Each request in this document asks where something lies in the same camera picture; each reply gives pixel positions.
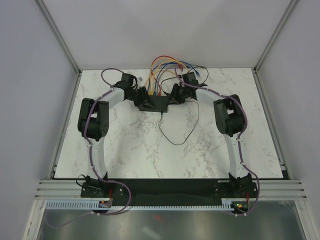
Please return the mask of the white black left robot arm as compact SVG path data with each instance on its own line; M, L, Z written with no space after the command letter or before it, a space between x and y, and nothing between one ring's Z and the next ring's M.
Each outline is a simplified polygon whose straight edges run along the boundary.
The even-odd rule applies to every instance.
M82 198L107 197L115 181L108 179L105 163L104 143L109 131L109 110L115 105L129 100L137 108L153 102L146 87L130 86L129 82L119 81L97 99L84 98L81 102L77 129L86 141L88 148L88 171L81 187Z

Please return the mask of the black network switch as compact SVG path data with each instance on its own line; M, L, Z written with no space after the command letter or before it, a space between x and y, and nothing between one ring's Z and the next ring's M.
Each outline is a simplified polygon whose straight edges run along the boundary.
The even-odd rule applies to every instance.
M153 112L153 113L167 113L168 112L168 97L160 95L150 95L150 100L153 102L153 109L140 110L141 112Z

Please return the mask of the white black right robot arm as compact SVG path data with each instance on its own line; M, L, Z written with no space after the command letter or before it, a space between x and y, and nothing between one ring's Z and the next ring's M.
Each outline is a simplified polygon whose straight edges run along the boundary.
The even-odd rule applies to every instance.
M223 95L210 89L206 84L192 85L190 83L175 83L171 93L166 94L171 104L183 104L191 98L213 107L215 123L223 135L229 159L229 193L241 197L250 193L257 197L260 193L259 183L253 182L258 178L245 164L241 136L248 127L248 118L238 95Z

